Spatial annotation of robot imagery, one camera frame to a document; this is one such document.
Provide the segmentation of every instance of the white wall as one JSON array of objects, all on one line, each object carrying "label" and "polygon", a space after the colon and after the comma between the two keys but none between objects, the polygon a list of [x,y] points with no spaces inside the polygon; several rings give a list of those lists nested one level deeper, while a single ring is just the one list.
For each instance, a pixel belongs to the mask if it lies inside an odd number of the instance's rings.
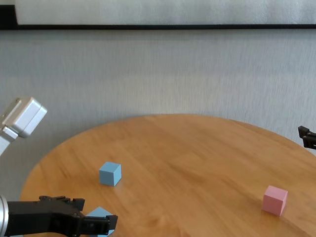
[{"label": "white wall", "polygon": [[316,32],[0,32],[0,109],[32,95],[48,114],[1,157],[0,190],[18,199],[49,150],[131,116],[196,113],[249,122],[298,143],[316,130]]}]

